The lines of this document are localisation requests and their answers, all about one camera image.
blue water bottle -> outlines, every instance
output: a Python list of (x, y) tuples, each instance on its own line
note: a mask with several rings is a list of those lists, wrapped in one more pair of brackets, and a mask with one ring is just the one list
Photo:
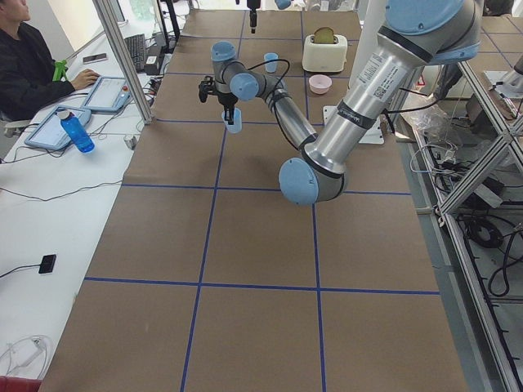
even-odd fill
[(88, 153), (95, 148), (95, 144), (92, 142), (85, 128), (73, 113), (69, 110), (61, 110), (56, 115), (60, 119), (60, 124), (62, 128), (64, 128), (64, 131), (81, 152)]

keyboard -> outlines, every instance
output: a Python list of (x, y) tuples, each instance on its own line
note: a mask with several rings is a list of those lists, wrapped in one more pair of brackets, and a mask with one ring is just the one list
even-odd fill
[(145, 64), (145, 35), (137, 34), (124, 39), (137, 72), (143, 72)]

white bowl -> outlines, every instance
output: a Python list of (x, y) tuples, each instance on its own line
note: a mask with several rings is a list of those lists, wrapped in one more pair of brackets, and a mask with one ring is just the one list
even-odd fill
[(309, 88), (315, 94), (324, 94), (333, 85), (333, 81), (327, 75), (312, 75), (309, 78)]

white desk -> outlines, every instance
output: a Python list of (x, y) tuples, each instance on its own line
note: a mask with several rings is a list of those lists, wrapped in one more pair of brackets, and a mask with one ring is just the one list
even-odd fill
[[(123, 30), (124, 36), (136, 33), (132, 26), (124, 26)], [(82, 64), (84, 56), (100, 52), (108, 53), (109, 59), (89, 68), (102, 75), (121, 76), (110, 45), (102, 36), (69, 66), (69, 79), (86, 68)], [(145, 74), (139, 78), (142, 86), (149, 80)], [(66, 97), (60, 103), (80, 106), (84, 99), (85, 96)], [(55, 106), (42, 109), (33, 122), (42, 120)], [(112, 114), (93, 114), (87, 131), (95, 131), (111, 117)], [(142, 127), (136, 106), (130, 103), (120, 116), (109, 121), (99, 136), (93, 137), (96, 147), (92, 153), (81, 154), (69, 147), (60, 158), (45, 154), (2, 164), (0, 187), (51, 198), (86, 186), (120, 181), (132, 157), (123, 136), (139, 136)], [(30, 129), (15, 143), (6, 161), (13, 160), (16, 150), (25, 145)], [(41, 150), (19, 149), (16, 159), (41, 153)], [(0, 279), (0, 355), (9, 344), (22, 338), (44, 335), (52, 340), (48, 353), (52, 358), (118, 190), (119, 185), (107, 185), (49, 202), (29, 200), (0, 190), (0, 274), (20, 265), (39, 264), (42, 256), (56, 254), (51, 274), (40, 275), (38, 268), (32, 268)], [(36, 378), (42, 362), (43, 359), (38, 358), (32, 367), (13, 376)], [(7, 364), (0, 362), (0, 375), (6, 370)]]

light blue cup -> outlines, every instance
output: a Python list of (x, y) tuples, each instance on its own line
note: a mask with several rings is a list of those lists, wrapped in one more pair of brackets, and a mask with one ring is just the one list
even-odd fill
[[(266, 53), (263, 55), (264, 61), (269, 60), (278, 60), (278, 54), (277, 53)], [(265, 71), (272, 74), (276, 72), (276, 67), (278, 66), (278, 61), (273, 61), (272, 63), (265, 64)]]
[(238, 133), (242, 130), (242, 111), (238, 108), (235, 108), (234, 124), (230, 125), (224, 118), (226, 112), (221, 112), (221, 119), (226, 125), (227, 131), (230, 133)]

